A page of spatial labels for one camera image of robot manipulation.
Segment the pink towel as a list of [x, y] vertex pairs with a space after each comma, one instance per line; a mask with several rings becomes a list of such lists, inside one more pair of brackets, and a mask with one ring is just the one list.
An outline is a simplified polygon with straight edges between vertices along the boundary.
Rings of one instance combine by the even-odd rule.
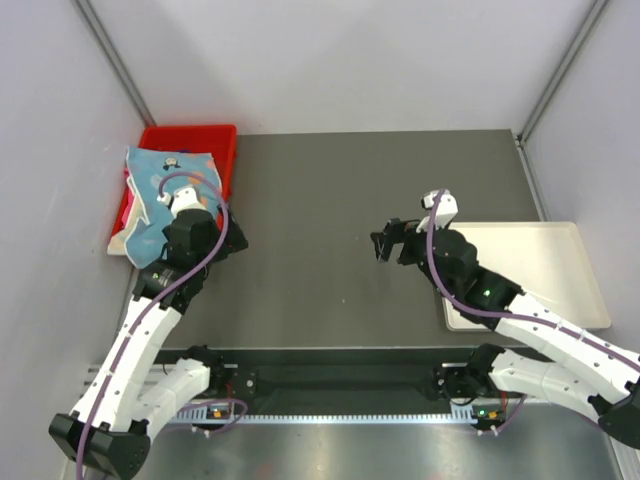
[[131, 229], [140, 219], [145, 218], [144, 204], [137, 190], [132, 174], [128, 169], [125, 170], [126, 192], [125, 192], [125, 209], [122, 214], [123, 229]]

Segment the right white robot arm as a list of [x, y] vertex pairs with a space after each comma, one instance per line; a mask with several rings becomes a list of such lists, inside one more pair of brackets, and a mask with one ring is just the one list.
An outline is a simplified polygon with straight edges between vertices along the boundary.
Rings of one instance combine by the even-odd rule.
[[416, 266], [465, 319], [544, 355], [537, 361], [492, 345], [468, 360], [476, 394], [495, 390], [538, 397], [596, 423], [631, 448], [639, 446], [639, 355], [553, 313], [519, 284], [484, 268], [476, 247], [449, 227], [391, 219], [370, 238], [378, 261]]

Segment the blue polka dot towel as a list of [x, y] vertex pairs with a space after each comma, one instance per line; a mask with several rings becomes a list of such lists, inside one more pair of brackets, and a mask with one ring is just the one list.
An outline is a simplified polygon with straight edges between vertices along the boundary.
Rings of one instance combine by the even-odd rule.
[[219, 199], [204, 180], [222, 191], [222, 182], [210, 153], [181, 153], [131, 147], [126, 156], [128, 186], [141, 202], [141, 213], [124, 237], [126, 257], [143, 269], [161, 256], [166, 243], [163, 229], [185, 208], [218, 214]]

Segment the red plastic bin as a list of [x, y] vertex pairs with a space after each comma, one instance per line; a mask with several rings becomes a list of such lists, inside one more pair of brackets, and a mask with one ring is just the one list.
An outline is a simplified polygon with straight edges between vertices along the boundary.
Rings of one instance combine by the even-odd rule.
[[[139, 140], [138, 146], [143, 149], [157, 151], [175, 151], [187, 156], [210, 154], [212, 159], [207, 163], [210, 168], [216, 167], [221, 180], [221, 193], [226, 201], [231, 197], [231, 182], [236, 158], [237, 129], [231, 124], [220, 125], [187, 125], [187, 126], [152, 126], [147, 127]], [[107, 246], [107, 253], [113, 256], [124, 256], [124, 238], [130, 229], [124, 230], [122, 214], [125, 209], [126, 183]]]

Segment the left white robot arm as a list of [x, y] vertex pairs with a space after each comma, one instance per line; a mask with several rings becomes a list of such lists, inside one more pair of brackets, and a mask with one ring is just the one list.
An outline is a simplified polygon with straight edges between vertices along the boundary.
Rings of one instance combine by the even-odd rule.
[[164, 227], [160, 256], [141, 270], [123, 325], [91, 385], [49, 434], [76, 474], [94, 469], [114, 479], [141, 470], [158, 433], [199, 395], [227, 392], [231, 370], [205, 346], [193, 346], [150, 390], [145, 380], [166, 338], [186, 313], [212, 264], [248, 242], [226, 205], [211, 213], [192, 203]]

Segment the white plastic tray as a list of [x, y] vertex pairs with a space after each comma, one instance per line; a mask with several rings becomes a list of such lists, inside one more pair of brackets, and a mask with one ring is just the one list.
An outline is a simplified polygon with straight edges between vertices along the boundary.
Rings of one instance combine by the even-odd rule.
[[588, 330], [611, 319], [577, 226], [571, 222], [455, 222], [480, 265], [519, 284], [552, 312]]

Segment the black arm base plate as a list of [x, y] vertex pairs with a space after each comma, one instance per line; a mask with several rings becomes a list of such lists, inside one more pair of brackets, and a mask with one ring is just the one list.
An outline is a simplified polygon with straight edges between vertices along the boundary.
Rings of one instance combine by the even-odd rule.
[[244, 400], [253, 413], [418, 410], [431, 402], [498, 393], [462, 348], [163, 349], [156, 365], [187, 358], [212, 366], [209, 393]]

